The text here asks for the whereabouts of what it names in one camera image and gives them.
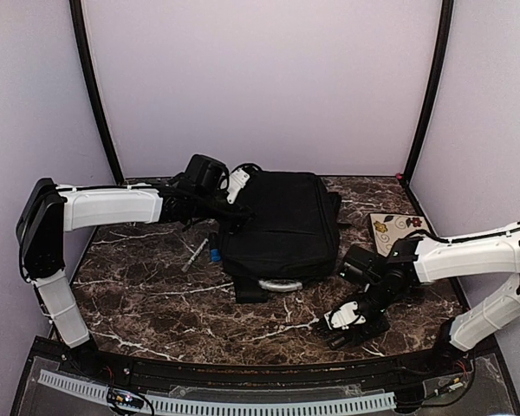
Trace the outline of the pink and black highlighter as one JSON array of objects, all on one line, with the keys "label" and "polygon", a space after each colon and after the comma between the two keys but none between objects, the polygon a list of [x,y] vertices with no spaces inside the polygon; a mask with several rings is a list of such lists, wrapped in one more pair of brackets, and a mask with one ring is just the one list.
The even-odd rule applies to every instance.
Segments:
[{"label": "pink and black highlighter", "polygon": [[336,337],[331,338],[328,341],[328,346],[332,350],[337,350],[339,348],[343,348],[354,340],[354,334],[343,333],[338,334]]}]

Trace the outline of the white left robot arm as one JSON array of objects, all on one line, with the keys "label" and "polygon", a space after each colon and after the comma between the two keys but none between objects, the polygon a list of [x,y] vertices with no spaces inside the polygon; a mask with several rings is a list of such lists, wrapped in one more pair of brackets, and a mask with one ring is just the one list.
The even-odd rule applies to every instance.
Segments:
[{"label": "white left robot arm", "polygon": [[73,350],[72,365],[87,378],[105,370],[91,347],[88,325],[75,299],[65,260],[65,237],[116,224],[190,225],[213,219],[239,226],[251,212],[237,203],[250,183],[239,168],[219,178],[149,179],[126,185],[59,185],[38,179],[16,224],[18,270],[36,293],[43,315]]}]

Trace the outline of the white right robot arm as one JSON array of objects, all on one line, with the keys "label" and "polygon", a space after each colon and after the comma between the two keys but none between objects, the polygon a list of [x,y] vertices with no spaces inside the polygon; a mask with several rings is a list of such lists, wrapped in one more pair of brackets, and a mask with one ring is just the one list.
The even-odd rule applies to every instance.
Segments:
[{"label": "white right robot arm", "polygon": [[327,312],[321,329],[328,333],[332,349],[360,345],[388,330],[387,310],[410,289],[450,278],[498,274],[507,276],[505,283],[441,325],[425,368],[442,376],[457,364],[459,355],[520,318],[520,219],[456,237],[415,231],[398,239],[385,256],[351,246],[340,275],[364,289]]}]

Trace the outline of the black student backpack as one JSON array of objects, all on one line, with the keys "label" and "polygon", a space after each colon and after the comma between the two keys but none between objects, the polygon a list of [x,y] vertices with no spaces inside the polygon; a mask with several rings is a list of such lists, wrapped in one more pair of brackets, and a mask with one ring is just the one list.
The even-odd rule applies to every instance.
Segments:
[{"label": "black student backpack", "polygon": [[236,230],[221,224],[218,249],[238,303],[260,303],[260,283],[304,286],[329,276],[339,253],[341,195],[311,172],[256,171],[237,204],[253,216]]}]

